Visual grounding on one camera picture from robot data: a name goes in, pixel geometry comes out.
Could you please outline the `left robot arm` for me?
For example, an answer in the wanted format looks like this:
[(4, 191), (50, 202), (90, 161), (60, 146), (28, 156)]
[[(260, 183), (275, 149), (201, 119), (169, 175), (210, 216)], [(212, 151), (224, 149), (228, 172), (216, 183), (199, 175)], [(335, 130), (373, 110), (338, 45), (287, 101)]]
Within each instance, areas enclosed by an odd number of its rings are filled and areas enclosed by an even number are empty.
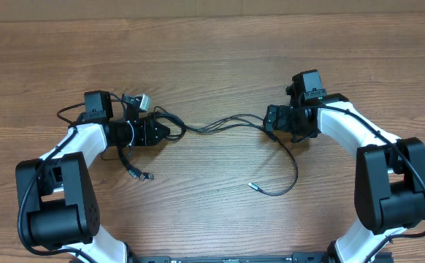
[(123, 117), (113, 120), (108, 91), (85, 93), (85, 111), (69, 124), (65, 138), (54, 149), (20, 162), (15, 168), (18, 193), (18, 237), (37, 256), (71, 254), (79, 262), (137, 262), (125, 242), (115, 239), (102, 225), (89, 167), (109, 147), (133, 178), (153, 175), (130, 164), (124, 148), (152, 146), (170, 130), (149, 117), (146, 94), (122, 95)]

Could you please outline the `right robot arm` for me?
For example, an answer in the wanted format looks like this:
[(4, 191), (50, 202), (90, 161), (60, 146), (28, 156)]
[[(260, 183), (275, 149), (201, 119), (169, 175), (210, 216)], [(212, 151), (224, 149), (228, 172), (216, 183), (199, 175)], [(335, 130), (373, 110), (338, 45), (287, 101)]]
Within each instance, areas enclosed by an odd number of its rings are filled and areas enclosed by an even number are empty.
[(342, 94), (328, 94), (315, 69), (292, 77), (287, 105), (271, 104), (266, 132), (288, 132), (294, 143), (324, 134), (356, 161), (357, 219), (324, 252), (295, 252), (293, 262), (392, 262), (383, 248), (398, 238), (425, 237), (425, 145), (402, 139), (360, 114)]

